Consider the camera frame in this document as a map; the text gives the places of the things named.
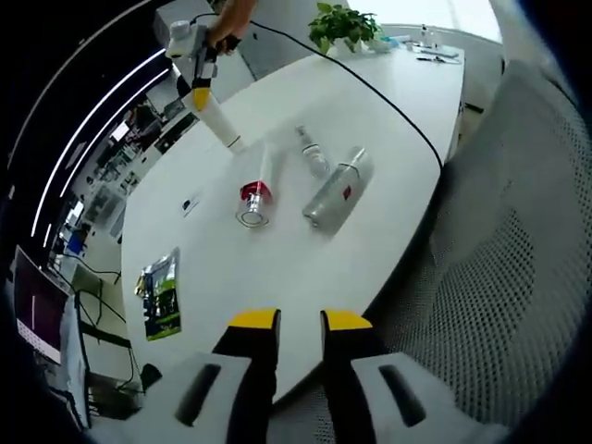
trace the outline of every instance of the window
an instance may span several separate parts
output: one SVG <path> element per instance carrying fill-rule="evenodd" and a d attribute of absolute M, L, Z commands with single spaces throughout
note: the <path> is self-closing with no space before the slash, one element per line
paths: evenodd
<path fill-rule="evenodd" d="M 501 41 L 488 0 L 348 0 L 352 9 L 372 12 L 383 24 L 410 24 L 470 32 Z"/>

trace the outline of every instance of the white tube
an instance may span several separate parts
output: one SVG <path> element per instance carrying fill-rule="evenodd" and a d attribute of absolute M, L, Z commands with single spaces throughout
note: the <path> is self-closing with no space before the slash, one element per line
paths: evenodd
<path fill-rule="evenodd" d="M 204 111 L 198 111 L 195 107 L 193 92 L 186 95 L 182 102 L 233 154 L 239 153 L 245 148 L 240 134 L 234 129 L 211 92 Z"/>

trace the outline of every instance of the white bottle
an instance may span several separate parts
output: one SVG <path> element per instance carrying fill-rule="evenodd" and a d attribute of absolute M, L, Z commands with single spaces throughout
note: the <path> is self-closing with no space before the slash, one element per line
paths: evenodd
<path fill-rule="evenodd" d="M 321 152 L 318 144 L 313 142 L 303 126 L 296 128 L 296 132 L 300 136 L 302 155 L 311 173 L 316 178 L 324 179 L 331 172 L 331 166 L 327 158 Z"/>
<path fill-rule="evenodd" d="M 424 48 L 432 47 L 433 35 L 434 33 L 426 25 L 422 25 L 422 46 Z"/>

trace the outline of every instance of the white table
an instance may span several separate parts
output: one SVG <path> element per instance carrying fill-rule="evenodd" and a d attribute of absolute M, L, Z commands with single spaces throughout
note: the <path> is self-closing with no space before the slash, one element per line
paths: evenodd
<path fill-rule="evenodd" d="M 437 65 L 396 50 L 347 64 L 416 122 L 447 159 L 459 112 L 463 65 Z M 241 166 L 202 123 L 154 166 L 130 196 L 122 245 L 129 339 L 140 365 L 165 372 L 197 351 L 209 352 L 244 309 L 282 310 L 276 399 L 321 361 L 319 311 L 362 313 L 399 262 L 438 181 L 426 143 L 380 98 L 341 68 L 316 56 L 287 66 L 237 93 L 223 108 L 247 143 L 265 135 L 296 142 L 304 125 L 339 161 L 364 146 L 372 180 L 333 237 L 310 228 L 304 205 L 321 183 L 298 148 L 290 150 L 270 225 L 248 229 L 234 213 Z M 203 190 L 183 217 L 181 204 Z M 133 294 L 141 269 L 180 247 L 182 331 L 148 342 L 142 301 Z"/>

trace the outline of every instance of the bottle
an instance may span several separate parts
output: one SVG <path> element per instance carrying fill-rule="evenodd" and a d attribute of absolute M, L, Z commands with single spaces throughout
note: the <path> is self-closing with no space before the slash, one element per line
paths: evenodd
<path fill-rule="evenodd" d="M 346 161 L 340 162 L 325 185 L 302 210 L 313 228 L 337 232 L 362 196 L 373 165 L 368 152 L 360 146 L 350 150 Z"/>
<path fill-rule="evenodd" d="M 296 132 L 300 136 L 302 155 L 313 176 L 320 179 L 328 176 L 331 166 L 321 152 L 321 148 L 313 142 L 313 139 L 311 139 L 311 136 L 308 135 L 303 126 L 296 128 Z"/>
<path fill-rule="evenodd" d="M 424 48 L 432 47 L 433 32 L 430 31 L 426 25 L 422 25 L 422 46 Z"/>
<path fill-rule="evenodd" d="M 243 160 L 248 165 L 239 191 L 236 218 L 245 227 L 263 227 L 269 223 L 276 199 L 281 152 L 275 144 L 263 142 L 263 146 L 252 146 L 245 154 Z"/>

